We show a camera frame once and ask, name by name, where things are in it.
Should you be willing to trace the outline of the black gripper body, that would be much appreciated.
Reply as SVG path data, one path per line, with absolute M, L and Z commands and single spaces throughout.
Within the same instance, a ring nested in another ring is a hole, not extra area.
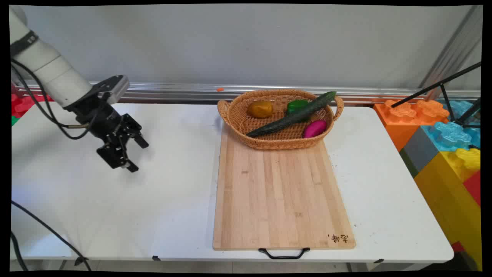
M 105 144 L 118 145 L 121 143 L 116 133 L 116 127 L 121 123 L 121 115 L 107 102 L 110 93 L 104 93 L 100 98 L 96 93 L 84 96 L 81 100 L 65 107 L 68 112 L 76 115 L 76 121 L 80 124 L 87 124 L 85 131 L 78 136 L 70 136 L 71 140 L 79 140 L 87 133 L 102 139 Z

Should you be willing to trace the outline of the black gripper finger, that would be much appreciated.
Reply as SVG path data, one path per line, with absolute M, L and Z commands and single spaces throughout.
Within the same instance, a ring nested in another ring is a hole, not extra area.
M 128 157 L 126 145 L 129 140 L 126 135 L 118 135 L 114 141 L 105 142 L 96 152 L 112 169 L 123 168 L 130 172 L 137 172 L 138 166 Z
M 141 130 L 142 126 L 129 114 L 121 116 L 120 137 L 127 140 L 134 139 L 139 147 L 145 149 L 149 147 L 149 144 L 143 138 Z

